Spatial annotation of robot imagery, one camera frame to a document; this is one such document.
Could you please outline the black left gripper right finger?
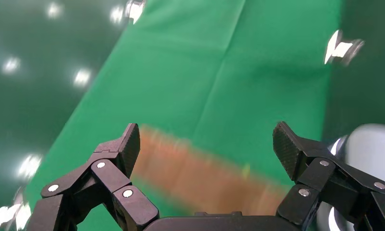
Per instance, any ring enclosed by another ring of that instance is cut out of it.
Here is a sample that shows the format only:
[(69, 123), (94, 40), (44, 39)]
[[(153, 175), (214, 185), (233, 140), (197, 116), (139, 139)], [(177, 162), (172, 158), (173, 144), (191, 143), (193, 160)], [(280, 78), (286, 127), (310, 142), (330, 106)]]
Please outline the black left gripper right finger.
[(324, 143), (296, 135), (285, 123), (273, 130), (273, 150), (294, 186), (276, 215), (306, 230), (321, 203), (334, 207), (356, 231), (385, 231), (385, 181), (331, 154)]

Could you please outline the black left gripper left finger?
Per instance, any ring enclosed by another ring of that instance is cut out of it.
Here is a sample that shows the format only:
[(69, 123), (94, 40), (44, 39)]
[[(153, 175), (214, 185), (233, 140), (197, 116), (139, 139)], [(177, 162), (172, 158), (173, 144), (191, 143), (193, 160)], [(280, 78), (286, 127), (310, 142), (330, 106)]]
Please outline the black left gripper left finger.
[(83, 165), (41, 190), (28, 230), (75, 231), (99, 205), (123, 231), (144, 230), (159, 211), (130, 180), (139, 152), (139, 127), (130, 123), (119, 138), (99, 144)]

